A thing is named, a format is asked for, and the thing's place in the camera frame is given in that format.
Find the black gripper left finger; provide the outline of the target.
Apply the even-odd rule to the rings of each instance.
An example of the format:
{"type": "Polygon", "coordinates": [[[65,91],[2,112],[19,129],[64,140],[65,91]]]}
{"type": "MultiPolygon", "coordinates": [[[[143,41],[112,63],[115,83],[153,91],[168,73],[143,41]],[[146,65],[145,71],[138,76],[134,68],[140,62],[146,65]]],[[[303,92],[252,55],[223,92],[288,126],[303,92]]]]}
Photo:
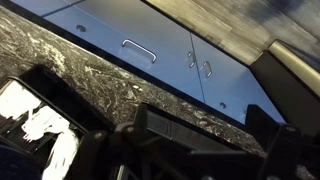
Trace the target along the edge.
{"type": "Polygon", "coordinates": [[[88,132],[68,170],[68,180],[187,180],[176,145],[147,129],[148,105],[112,133],[88,132]]]}

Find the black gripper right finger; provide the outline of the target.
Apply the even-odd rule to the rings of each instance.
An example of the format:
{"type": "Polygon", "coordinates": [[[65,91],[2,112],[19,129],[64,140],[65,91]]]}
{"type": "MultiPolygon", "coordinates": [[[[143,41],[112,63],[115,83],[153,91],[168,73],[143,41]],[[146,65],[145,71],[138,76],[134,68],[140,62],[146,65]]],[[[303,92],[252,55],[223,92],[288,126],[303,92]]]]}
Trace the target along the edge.
{"type": "Polygon", "coordinates": [[[249,105],[245,126],[266,157],[245,152],[193,151],[190,158],[200,175],[216,180],[319,180],[319,136],[309,136],[292,124],[277,123],[258,105],[249,105]]]}

